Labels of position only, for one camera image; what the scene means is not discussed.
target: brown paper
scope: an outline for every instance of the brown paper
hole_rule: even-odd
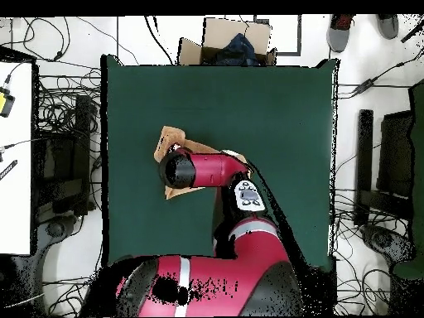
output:
[[[190,149],[194,153],[221,153],[218,150],[215,150],[212,147],[207,145],[200,144],[199,142],[193,142],[186,139],[186,134],[179,128],[174,127],[163,127],[161,132],[161,139],[157,144],[157,149],[153,153],[153,157],[159,163],[161,158],[164,157],[164,154],[167,151],[167,148],[174,143],[178,143],[182,147]],[[246,158],[243,155],[236,156],[241,162],[247,163]],[[175,196],[191,193],[195,190],[200,190],[203,188],[184,188],[184,189],[172,189],[165,185],[165,199],[169,200]]]

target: cardboard box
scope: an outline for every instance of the cardboard box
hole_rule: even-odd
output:
[[[185,38],[180,39],[178,64],[201,65],[203,60],[212,58],[218,51],[224,49],[239,33],[244,34],[250,41],[261,65],[276,64],[277,49],[267,52],[271,35],[269,25],[223,18],[205,18],[201,45]]]

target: tangled wires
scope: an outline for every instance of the tangled wires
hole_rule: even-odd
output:
[[[84,297],[81,293],[81,290],[85,289],[89,285],[89,279],[85,282],[71,282],[75,281],[75,279],[63,279],[57,282],[43,282],[43,286],[49,286],[49,285],[59,285],[59,286],[66,286],[70,285],[70,288],[61,294],[59,298],[54,302],[48,309],[48,316],[49,317],[67,317],[67,316],[73,316],[77,317],[80,311],[80,307],[83,305]],[[71,312],[66,312],[62,314],[57,313],[57,308],[60,304],[66,303],[68,307],[70,307]]]
[[[387,311],[387,309],[390,307],[391,288],[382,289],[381,287],[379,287],[378,289],[373,289],[367,283],[367,278],[369,279],[369,276],[372,273],[378,273],[380,276],[383,275],[383,277],[388,277],[390,279],[391,287],[393,286],[393,284],[399,285],[400,280],[381,268],[370,269],[367,272],[364,272],[362,278],[359,279],[357,268],[350,261],[350,259],[354,255],[354,246],[349,242],[349,240],[361,239],[360,241],[358,241],[358,243],[360,243],[362,242],[362,237],[359,234],[359,227],[353,226],[354,211],[340,208],[341,205],[345,205],[347,208],[348,206],[356,204],[347,196],[344,196],[342,194],[336,194],[335,198],[335,245],[333,254],[337,257],[337,261],[339,263],[345,262],[348,264],[354,276],[351,279],[343,280],[338,274],[338,293],[343,293],[343,295],[345,295],[345,293],[350,292],[352,293],[352,295],[340,297],[338,299],[338,303],[335,307],[335,314],[339,316],[352,314],[360,316],[364,314],[380,315]],[[396,230],[397,228],[404,228],[404,233],[407,232],[407,224],[404,223],[401,219],[381,211],[369,210],[368,212],[370,214],[369,223],[371,225],[379,224],[384,227],[387,227],[387,225],[393,224],[394,230]],[[339,243],[342,242],[347,243],[347,245],[350,247],[351,252],[349,255],[344,255],[339,251]],[[358,309],[355,313],[352,313],[353,308],[348,311],[348,306],[356,306],[358,307]]]
[[[39,129],[41,131],[61,133],[66,136],[76,137],[77,139],[90,137],[90,135],[86,135],[75,127],[76,97],[77,95],[86,95],[91,98],[93,105],[97,107],[89,111],[89,133],[91,135],[99,135],[99,123],[97,121],[97,110],[100,107],[99,78],[99,72],[94,69],[90,70],[87,75],[81,77],[68,77],[65,75],[41,76]],[[43,83],[43,80],[47,79],[55,79],[56,88],[48,89]],[[99,142],[93,139],[91,139],[91,142],[99,145]],[[97,153],[99,152],[99,148],[96,147],[96,150],[94,150],[91,147],[88,151]]]

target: yellow device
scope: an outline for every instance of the yellow device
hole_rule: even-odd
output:
[[[0,88],[0,116],[8,117],[14,102],[15,98],[10,95],[10,91]]]

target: white stripe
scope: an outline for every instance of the white stripe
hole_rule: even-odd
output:
[[[190,284],[190,260],[188,258],[182,258],[181,260],[181,266],[180,266],[180,282],[179,286],[184,287],[187,290],[189,290],[189,284]],[[186,317],[187,313],[187,307],[188,303],[185,305],[177,305],[176,307],[176,313],[175,317]]]
[[[229,234],[229,237],[234,236],[235,240],[237,240],[238,238],[243,237],[247,233],[254,233],[254,232],[266,232],[278,238],[275,227],[272,224],[263,222],[261,220],[254,220],[254,221],[239,225],[237,228],[231,231],[231,233]]]

